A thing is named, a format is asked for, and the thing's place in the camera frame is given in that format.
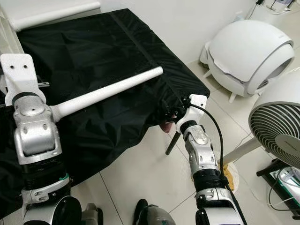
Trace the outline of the pink round object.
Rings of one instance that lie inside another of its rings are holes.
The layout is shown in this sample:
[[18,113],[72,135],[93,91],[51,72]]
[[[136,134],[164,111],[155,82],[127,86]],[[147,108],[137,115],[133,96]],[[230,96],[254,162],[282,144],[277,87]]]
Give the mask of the pink round object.
[[162,122],[159,127],[161,128],[161,130],[164,132],[164,133],[170,133],[171,132],[171,129],[173,128],[174,126],[174,123],[171,122],[171,121],[165,121],[165,122]]

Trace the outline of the black table cloth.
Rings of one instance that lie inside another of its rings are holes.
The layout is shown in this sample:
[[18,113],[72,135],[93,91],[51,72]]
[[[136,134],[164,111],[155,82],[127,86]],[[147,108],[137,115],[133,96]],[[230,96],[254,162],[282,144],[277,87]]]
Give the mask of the black table cloth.
[[122,81],[148,69],[163,74],[58,122],[61,160],[77,185],[107,168],[146,131],[168,121],[165,113],[191,94],[210,90],[130,9],[47,24],[17,33],[48,105]]

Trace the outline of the grey metal pole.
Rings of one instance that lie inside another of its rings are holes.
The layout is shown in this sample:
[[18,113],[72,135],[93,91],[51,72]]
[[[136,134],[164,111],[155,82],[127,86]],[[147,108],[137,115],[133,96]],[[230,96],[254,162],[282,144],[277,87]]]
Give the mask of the grey metal pole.
[[257,138],[253,137],[252,139],[249,139],[249,141],[246,141],[239,147],[232,150],[229,154],[223,156],[223,165],[227,165],[261,146],[261,142],[259,142]]

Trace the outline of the yellow cloth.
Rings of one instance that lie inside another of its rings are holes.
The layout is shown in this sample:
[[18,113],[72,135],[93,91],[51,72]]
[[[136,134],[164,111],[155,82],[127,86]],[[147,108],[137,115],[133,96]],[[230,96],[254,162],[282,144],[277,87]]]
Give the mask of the yellow cloth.
[[231,171],[229,171],[228,169],[228,165],[223,165],[223,171],[222,174],[225,176],[225,178],[227,179],[228,182],[228,187],[234,191],[235,189],[235,184],[234,184],[234,177],[233,174],[231,173]]

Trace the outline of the white plastic chair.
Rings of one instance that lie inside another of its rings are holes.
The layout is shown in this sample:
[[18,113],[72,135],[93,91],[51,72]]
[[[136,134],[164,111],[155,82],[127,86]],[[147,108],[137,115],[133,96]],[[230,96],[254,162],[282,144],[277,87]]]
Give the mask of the white plastic chair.
[[263,92],[293,62],[294,42],[282,30],[261,21],[242,20],[225,26],[204,45],[199,61],[231,92],[229,102]]

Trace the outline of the white round bowl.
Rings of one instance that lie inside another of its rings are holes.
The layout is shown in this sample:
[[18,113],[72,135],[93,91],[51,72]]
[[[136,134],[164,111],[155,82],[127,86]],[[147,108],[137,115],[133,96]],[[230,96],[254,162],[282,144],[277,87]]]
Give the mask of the white round bowl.
[[238,188],[240,187],[240,174],[239,174],[239,171],[238,171],[236,165],[234,165],[234,163],[229,163],[227,165],[228,165],[229,171],[231,171],[231,173],[233,174],[233,177],[234,177],[235,189],[232,192],[235,194],[236,191],[238,190]]

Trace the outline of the white grey floor fan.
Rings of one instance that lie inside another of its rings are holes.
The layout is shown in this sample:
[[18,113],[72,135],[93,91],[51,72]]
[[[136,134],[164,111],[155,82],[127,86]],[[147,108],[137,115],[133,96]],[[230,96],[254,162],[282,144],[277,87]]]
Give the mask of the white grey floor fan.
[[300,169],[300,67],[266,87],[248,122],[268,152]]

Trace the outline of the grey robot foot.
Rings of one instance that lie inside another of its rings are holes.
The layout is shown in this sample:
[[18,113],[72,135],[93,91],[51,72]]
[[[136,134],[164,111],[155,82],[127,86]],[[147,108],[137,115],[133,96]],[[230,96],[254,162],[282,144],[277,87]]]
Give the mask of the grey robot foot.
[[94,203],[88,203],[82,211],[81,225],[103,225],[103,211]]
[[133,225],[176,225],[169,212],[140,199],[134,211]]

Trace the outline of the black low stand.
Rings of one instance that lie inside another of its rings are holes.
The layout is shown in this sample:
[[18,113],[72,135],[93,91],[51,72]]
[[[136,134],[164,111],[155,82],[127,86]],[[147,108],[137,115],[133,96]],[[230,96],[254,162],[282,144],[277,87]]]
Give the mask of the black low stand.
[[[269,190],[267,194],[268,205],[276,211],[287,211],[292,213],[292,219],[300,221],[300,205],[296,204],[294,197],[284,189],[276,180],[276,173],[279,170],[290,167],[280,159],[273,159],[270,165],[258,171],[257,176],[266,180]],[[297,169],[297,176],[300,178],[300,170]]]

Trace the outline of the green white box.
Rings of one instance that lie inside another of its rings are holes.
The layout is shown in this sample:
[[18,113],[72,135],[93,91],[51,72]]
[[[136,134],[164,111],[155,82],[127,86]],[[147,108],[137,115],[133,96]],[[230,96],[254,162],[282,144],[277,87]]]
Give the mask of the green white box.
[[297,169],[286,167],[276,173],[276,180],[284,189],[294,197],[296,204],[300,205],[300,178],[297,176]]

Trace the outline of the white electrical device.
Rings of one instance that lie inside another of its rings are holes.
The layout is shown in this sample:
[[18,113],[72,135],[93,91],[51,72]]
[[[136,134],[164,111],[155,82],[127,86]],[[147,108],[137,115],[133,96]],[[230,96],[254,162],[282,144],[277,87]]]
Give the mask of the white electrical device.
[[297,0],[263,0],[263,5],[272,12],[282,13],[289,11],[289,7]]

